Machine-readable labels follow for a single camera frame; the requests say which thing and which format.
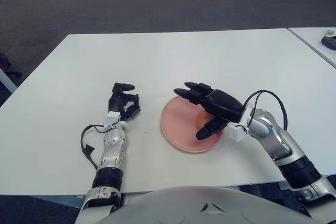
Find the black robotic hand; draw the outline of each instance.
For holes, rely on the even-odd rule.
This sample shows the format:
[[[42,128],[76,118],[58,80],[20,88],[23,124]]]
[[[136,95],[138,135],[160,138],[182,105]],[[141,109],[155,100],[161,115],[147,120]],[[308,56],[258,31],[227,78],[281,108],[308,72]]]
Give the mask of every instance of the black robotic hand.
[[[115,83],[112,89],[112,97],[109,100],[109,111],[120,112],[120,120],[126,121],[140,112],[139,96],[137,94],[124,94],[124,91],[135,89],[135,86],[125,83]],[[128,102],[133,102],[125,110]]]
[[[200,104],[205,111],[215,116],[197,132],[198,140],[220,132],[229,122],[239,122],[244,106],[231,95],[219,89],[213,90],[203,83],[185,82],[184,84],[190,90],[174,89],[174,92],[191,103]]]

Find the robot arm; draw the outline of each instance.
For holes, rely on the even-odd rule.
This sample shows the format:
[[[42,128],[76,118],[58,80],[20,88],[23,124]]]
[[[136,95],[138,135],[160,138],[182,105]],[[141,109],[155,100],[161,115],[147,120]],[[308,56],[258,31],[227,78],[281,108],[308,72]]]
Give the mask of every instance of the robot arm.
[[[322,205],[328,205],[331,210],[324,214],[323,222],[328,223],[335,219],[335,188],[324,175],[317,171],[300,146],[286,130],[277,124],[269,112],[255,110],[251,102],[242,105],[229,94],[221,90],[213,90],[210,86],[202,83],[187,82],[186,86],[191,89],[175,89],[175,93],[194,104],[202,105],[207,112],[222,121],[222,124],[218,125],[214,125],[212,121],[205,124],[196,135],[199,140],[219,132],[224,127],[226,127],[226,136],[236,142],[241,141],[246,134],[251,135],[259,141],[274,164],[280,169],[289,183],[291,191],[299,201],[305,204],[308,212],[315,215],[318,211],[314,205],[318,205],[320,209]],[[284,125],[287,128],[286,112],[284,112]],[[323,198],[326,196],[329,197],[326,204],[313,203],[325,201]]]
[[[94,150],[93,147],[86,145],[84,147],[81,139],[82,151],[96,168],[96,176],[92,183],[92,188],[88,191],[80,215],[76,223],[86,223],[92,220],[92,216],[98,219],[109,215],[121,207],[120,188],[123,176],[123,163],[125,150],[127,147],[126,133],[129,130],[127,119],[140,112],[139,96],[133,94],[124,94],[124,91],[133,90],[135,87],[130,84],[115,83],[113,94],[109,100],[109,112],[106,116],[106,124],[90,125],[91,127],[103,126],[99,133],[104,134],[104,152],[96,165],[90,157]],[[127,109],[128,102],[133,102]]]

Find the black cable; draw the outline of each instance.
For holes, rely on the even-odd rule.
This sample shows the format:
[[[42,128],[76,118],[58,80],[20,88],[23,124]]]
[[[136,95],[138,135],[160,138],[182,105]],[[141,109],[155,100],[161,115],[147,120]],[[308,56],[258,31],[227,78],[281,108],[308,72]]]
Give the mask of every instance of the black cable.
[[[287,127],[288,127],[288,119],[287,119],[287,112],[286,112],[286,109],[285,109],[285,106],[284,106],[284,104],[282,103],[282,101],[280,100],[280,98],[276,95],[276,94],[274,94],[273,92],[271,92],[271,91],[269,91],[269,90],[258,90],[258,91],[256,91],[256,92],[254,92],[253,94],[251,94],[248,98],[247,98],[247,100],[245,101],[245,103],[244,103],[244,109],[246,108],[246,106],[247,106],[247,103],[248,103],[248,101],[253,97],[253,96],[255,96],[256,94],[258,94],[258,96],[257,96],[257,98],[256,98],[256,102],[255,102],[255,106],[254,106],[254,109],[253,109],[253,112],[252,112],[252,115],[251,115],[251,120],[250,120],[250,122],[248,123],[248,125],[247,125],[247,127],[249,127],[250,125],[251,125],[251,122],[252,122],[252,120],[253,120],[253,117],[254,117],[254,114],[255,114],[255,111],[256,111],[256,107],[257,107],[257,102],[258,102],[258,99],[259,99],[259,96],[262,94],[262,93],[269,93],[269,94],[271,94],[271,95],[273,95],[276,99],[277,99],[277,101],[279,102],[279,104],[280,104],[280,107],[281,107],[281,110],[282,110],[282,114],[283,114],[283,129],[286,131],[287,130]]]
[[[92,160],[90,154],[92,153],[92,151],[94,150],[93,148],[91,149],[88,149],[88,145],[86,145],[86,147],[84,147],[83,145],[83,137],[84,137],[84,134],[89,130],[91,129],[92,127],[104,127],[104,125],[99,125],[99,124],[96,124],[96,125],[92,125],[90,124],[89,126],[85,127],[85,129],[82,131],[82,135],[80,136],[80,147],[82,148],[82,152],[84,154],[84,156],[90,161],[90,163],[94,166],[94,168],[97,170],[97,165],[94,163],[94,161]]]
[[[113,126],[113,125],[119,123],[119,121],[120,121],[120,117],[119,117],[118,121],[117,121],[116,123],[113,123],[111,126]],[[85,134],[89,129],[91,129],[92,127],[94,127],[94,129],[95,129],[97,132],[101,133],[101,134],[106,133],[106,132],[109,132],[109,131],[110,131],[111,129],[113,129],[113,128],[110,128],[110,129],[108,129],[107,131],[99,131],[99,130],[97,129],[97,127],[104,127],[104,125],[101,125],[101,124],[90,124],[89,126],[87,126],[87,127],[84,128],[84,130],[82,131],[82,134],[81,134],[81,136],[80,136],[80,147],[81,147],[81,149],[82,149],[82,152],[83,152],[84,156],[90,161],[90,163],[91,163],[91,164],[94,166],[94,168],[97,170],[98,167],[97,167],[97,165],[94,163],[94,161],[92,160],[92,158],[91,158],[91,156],[90,156],[90,154],[93,152],[94,148],[93,148],[92,146],[90,146],[90,145],[86,145],[85,147],[84,147],[84,145],[83,145],[83,137],[84,137],[84,134]]]

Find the black fingertip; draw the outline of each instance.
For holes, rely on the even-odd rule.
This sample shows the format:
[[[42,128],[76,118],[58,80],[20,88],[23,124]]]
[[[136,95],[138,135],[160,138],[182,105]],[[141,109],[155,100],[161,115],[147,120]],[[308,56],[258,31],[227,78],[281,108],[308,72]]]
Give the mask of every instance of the black fingertip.
[[[197,86],[197,83],[187,81],[187,82],[184,83],[184,85],[186,85],[190,89],[194,89]]]
[[[130,90],[134,90],[134,89],[135,89],[134,85],[131,85],[131,84],[124,84],[123,85],[123,90],[124,91],[130,91]]]
[[[197,133],[196,133],[196,138],[198,140],[203,140],[211,136],[211,132],[206,128],[203,127],[201,128]]]
[[[185,97],[188,91],[185,89],[174,89],[174,92],[181,97]]]

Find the pink plate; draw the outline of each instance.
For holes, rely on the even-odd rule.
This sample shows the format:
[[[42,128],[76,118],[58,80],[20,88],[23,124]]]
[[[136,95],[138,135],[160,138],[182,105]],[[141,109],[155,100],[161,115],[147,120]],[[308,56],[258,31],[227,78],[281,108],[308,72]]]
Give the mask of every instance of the pink plate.
[[[170,100],[161,116],[161,129],[167,140],[186,152],[204,152],[214,147],[221,139],[223,131],[198,140],[196,117],[200,113],[204,113],[204,108],[200,105],[194,105],[181,97]]]

